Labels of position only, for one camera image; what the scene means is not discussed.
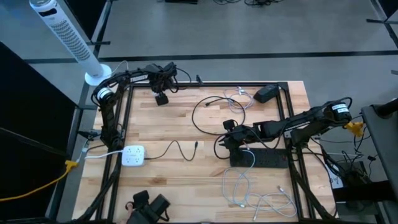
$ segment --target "concrete floor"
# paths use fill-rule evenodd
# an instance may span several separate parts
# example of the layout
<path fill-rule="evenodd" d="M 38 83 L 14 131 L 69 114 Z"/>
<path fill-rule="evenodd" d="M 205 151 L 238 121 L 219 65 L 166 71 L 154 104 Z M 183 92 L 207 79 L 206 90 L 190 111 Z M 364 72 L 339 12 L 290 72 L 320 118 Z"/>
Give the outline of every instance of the concrete floor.
<path fill-rule="evenodd" d="M 111 45 L 103 46 L 99 57 L 397 50 L 383 25 L 365 22 L 367 18 L 377 18 L 369 1 L 285 0 L 263 8 L 247 7 L 243 2 L 225 6 L 211 0 L 199 2 L 188 5 L 155 0 L 115 1 L 104 35 Z M 29 8 L 28 0 L 0 3 L 0 30 L 0 40 L 23 59 L 70 58 Z M 397 97 L 398 77 L 390 73 L 398 70 L 397 60 L 395 55 L 175 63 L 205 81 L 303 80 L 312 106 L 350 96 L 354 99 L 351 112 L 356 115 L 363 106 Z M 144 67 L 148 63 L 152 62 L 129 62 L 129 66 Z M 107 64 L 115 68 L 118 62 Z M 73 101 L 79 100 L 84 82 L 79 64 L 32 66 Z M 86 112 L 81 129 L 90 129 L 93 120 L 94 113 Z M 350 141 L 352 134 L 336 128 L 322 138 Z M 78 139 L 74 157 L 79 155 L 83 141 Z M 354 153 L 352 144 L 325 142 L 324 146 L 328 152 Z M 370 140 L 361 149 L 365 155 L 376 154 Z M 366 157 L 363 161 L 368 167 Z M 372 170 L 372 180 L 386 179 L 378 160 L 373 162 Z M 68 176 L 59 221 L 72 216 L 80 176 L 81 169 Z"/>

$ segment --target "yellow extension cord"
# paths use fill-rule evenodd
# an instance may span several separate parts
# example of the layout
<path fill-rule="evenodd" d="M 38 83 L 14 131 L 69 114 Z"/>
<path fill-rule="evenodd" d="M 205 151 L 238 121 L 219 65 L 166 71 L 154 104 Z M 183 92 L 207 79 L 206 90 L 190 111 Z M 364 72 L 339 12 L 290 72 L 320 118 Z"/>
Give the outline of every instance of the yellow extension cord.
<path fill-rule="evenodd" d="M 26 194 L 19 195 L 19 196 L 14 196 L 14 197 L 8 197 L 8 198 L 0 198 L 0 202 L 6 202 L 6 201 L 9 201 L 9 200 L 20 199 L 20 198 L 29 196 L 29 195 L 31 195 L 31 194 L 33 194 L 33 193 L 36 193 L 36 192 L 38 192 L 38 191 L 40 191 L 40 190 L 43 190 L 44 188 L 46 188 L 46 187 L 48 187 L 48 186 L 50 186 L 50 185 L 52 185 L 52 184 L 55 184 L 55 183 L 57 183 L 59 180 L 61 180 L 62 178 L 64 178 L 64 177 L 72 170 L 72 168 L 74 168 L 74 167 L 77 166 L 77 164 L 78 164 L 78 163 L 77 163 L 77 162 L 74 162 L 74 161 L 65 161 L 65 165 L 67 165 L 67 169 L 66 169 L 65 173 L 62 174 L 59 178 L 57 178 L 57 179 L 51 181 L 50 183 L 48 183 L 48 184 L 46 184 L 46 185 L 43 185 L 43 186 L 39 187 L 39 188 L 37 188 L 37 189 L 34 189 L 34 190 L 32 190 L 31 192 L 27 192 Z"/>

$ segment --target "wooden table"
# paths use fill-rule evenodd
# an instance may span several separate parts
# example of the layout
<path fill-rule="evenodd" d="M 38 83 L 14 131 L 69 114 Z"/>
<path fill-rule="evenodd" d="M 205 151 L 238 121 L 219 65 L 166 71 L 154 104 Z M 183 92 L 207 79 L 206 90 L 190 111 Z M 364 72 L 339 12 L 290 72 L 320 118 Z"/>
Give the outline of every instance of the wooden table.
<path fill-rule="evenodd" d="M 290 95 L 295 114 L 310 108 L 303 82 L 289 82 Z M 118 222 L 126 218 L 124 208 L 132 196 L 142 190 L 148 190 L 150 200 L 158 194 L 164 195 L 171 203 L 168 209 L 170 222 L 251 222 L 255 209 L 240 208 L 227 202 L 221 193 L 221 180 L 223 172 L 229 167 L 229 160 L 219 160 L 213 153 L 213 143 L 217 136 L 203 134 L 197 130 L 191 121 L 193 107 L 202 99 L 211 95 L 223 96 L 224 87 L 190 88 L 176 94 L 168 93 L 169 104 L 157 106 L 149 89 L 136 88 L 133 94 L 131 114 L 127 131 L 126 145 L 143 145 L 147 151 L 147 157 L 161 155 L 172 140 L 178 140 L 182 151 L 187 158 L 193 154 L 195 141 L 199 142 L 197 154 L 192 162 L 185 161 L 177 145 L 173 145 L 168 153 L 160 159 L 146 161 L 143 167 L 123 167 L 118 188 L 114 221 Z M 255 94 L 258 87 L 244 88 L 248 93 Z M 239 102 L 248 101 L 246 97 L 235 97 Z M 282 95 L 285 114 L 288 114 L 285 97 Z M 195 122 L 199 127 L 207 131 L 224 133 L 222 123 L 227 119 L 242 121 L 242 114 L 232 113 L 226 101 L 219 101 L 209 107 L 201 105 L 195 112 Z M 280 120 L 276 100 L 270 100 L 265 104 L 255 102 L 254 106 L 246 111 L 246 125 L 253 122 Z M 101 113 L 97 113 L 95 129 L 101 128 Z M 100 141 L 91 143 L 90 146 L 102 144 Z M 309 146 L 315 152 L 320 152 L 314 142 Z M 278 148 L 284 148 L 283 141 Z M 229 152 L 221 146 L 217 147 L 220 156 L 228 156 Z M 105 147 L 89 152 L 89 155 L 106 153 Z M 312 192 L 317 196 L 321 204 L 333 214 L 335 202 L 331 192 L 328 175 L 320 161 L 314 155 L 304 155 L 307 175 Z M 83 175 L 80 182 L 78 197 L 73 213 L 73 218 L 79 217 L 93 201 L 100 191 L 101 179 L 105 158 L 91 159 L 85 162 Z M 228 194 L 237 181 L 238 174 L 230 174 L 226 179 Z M 269 194 L 277 192 L 280 185 L 292 195 L 292 184 L 289 169 L 255 168 L 249 171 L 248 176 L 252 182 L 251 192 L 257 194 Z M 240 186 L 238 198 L 242 199 L 246 183 Z M 308 210 L 303 196 L 303 211 L 308 216 Z M 108 211 L 110 191 L 104 203 L 104 217 Z M 285 197 L 272 197 L 271 202 L 275 206 L 286 203 Z M 288 206 L 283 210 L 292 213 L 293 207 Z M 259 212 L 257 222 L 293 222 L 297 216 L 287 218 L 276 212 Z"/>

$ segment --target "camera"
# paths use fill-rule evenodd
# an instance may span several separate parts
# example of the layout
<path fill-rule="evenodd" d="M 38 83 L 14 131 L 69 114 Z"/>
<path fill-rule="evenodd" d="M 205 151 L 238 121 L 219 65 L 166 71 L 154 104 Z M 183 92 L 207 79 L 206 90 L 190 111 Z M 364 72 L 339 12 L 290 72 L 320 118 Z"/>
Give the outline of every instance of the camera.
<path fill-rule="evenodd" d="M 132 197 L 135 210 L 131 213 L 127 224 L 155 224 L 159 219 L 165 222 L 170 220 L 167 215 L 170 202 L 162 194 L 159 194 L 151 204 L 149 204 L 149 194 L 146 190 Z"/>

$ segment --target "electrical outlet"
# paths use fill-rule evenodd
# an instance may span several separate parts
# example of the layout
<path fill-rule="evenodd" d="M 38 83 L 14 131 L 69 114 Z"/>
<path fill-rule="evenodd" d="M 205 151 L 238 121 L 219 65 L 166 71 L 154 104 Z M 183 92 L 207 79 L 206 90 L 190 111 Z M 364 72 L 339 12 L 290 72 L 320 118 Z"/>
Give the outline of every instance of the electrical outlet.
<path fill-rule="evenodd" d="M 144 146 L 126 146 L 122 152 L 122 165 L 143 166 L 145 158 Z"/>

